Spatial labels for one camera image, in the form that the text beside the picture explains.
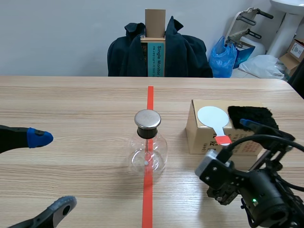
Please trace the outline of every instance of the gray wall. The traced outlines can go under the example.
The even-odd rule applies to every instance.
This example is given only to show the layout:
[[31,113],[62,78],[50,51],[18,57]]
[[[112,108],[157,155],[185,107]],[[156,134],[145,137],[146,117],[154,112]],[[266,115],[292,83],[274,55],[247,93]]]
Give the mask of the gray wall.
[[173,15],[209,55],[235,14],[250,6],[270,9],[268,0],[1,0],[0,75],[106,76],[109,45],[127,23],[144,22],[145,8],[167,9],[167,22]]

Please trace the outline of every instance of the wooden table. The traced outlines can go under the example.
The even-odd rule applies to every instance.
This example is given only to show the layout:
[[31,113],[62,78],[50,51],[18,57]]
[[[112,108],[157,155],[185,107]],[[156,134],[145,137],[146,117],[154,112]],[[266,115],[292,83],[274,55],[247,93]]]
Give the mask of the wooden table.
[[[154,228],[245,228],[240,201],[219,205],[194,174],[201,155],[189,155],[185,135],[191,99],[261,101],[280,129],[304,144],[304,102],[273,79],[0,76],[0,124],[49,131],[43,148],[0,155],[0,227],[29,219],[61,196],[78,205],[59,228],[140,228],[143,180],[127,168],[134,115],[154,86],[159,131],[168,163],[154,184]],[[291,151],[282,176],[302,185],[304,154]]]

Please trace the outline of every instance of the white paddle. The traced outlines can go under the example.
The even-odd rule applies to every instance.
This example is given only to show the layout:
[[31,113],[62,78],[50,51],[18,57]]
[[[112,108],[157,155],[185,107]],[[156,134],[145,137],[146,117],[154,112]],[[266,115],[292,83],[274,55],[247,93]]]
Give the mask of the white paddle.
[[223,129],[229,123],[229,117],[222,109],[214,106],[202,107],[198,111],[198,119],[203,125],[213,128],[217,134],[216,140],[218,144],[227,146],[231,143],[231,140],[225,135]]

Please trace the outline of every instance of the metal lid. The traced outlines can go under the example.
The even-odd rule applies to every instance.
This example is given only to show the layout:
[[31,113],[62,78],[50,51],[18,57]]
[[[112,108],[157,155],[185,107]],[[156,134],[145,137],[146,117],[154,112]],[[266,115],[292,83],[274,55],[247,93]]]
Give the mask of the metal lid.
[[139,111],[134,118],[136,125],[145,130],[157,128],[161,124],[161,116],[154,110],[144,109]]

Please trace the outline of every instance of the black sponge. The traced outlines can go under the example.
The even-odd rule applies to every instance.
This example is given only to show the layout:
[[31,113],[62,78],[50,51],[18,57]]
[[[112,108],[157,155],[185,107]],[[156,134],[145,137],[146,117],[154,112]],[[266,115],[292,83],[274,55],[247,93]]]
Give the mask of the black sponge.
[[240,119],[251,120],[259,124],[279,129],[279,126],[276,124],[276,121],[274,120],[274,118],[272,118],[271,111],[269,111],[267,108],[250,106],[230,106],[228,107],[228,114],[235,129],[250,131],[249,128],[244,127],[239,123]]

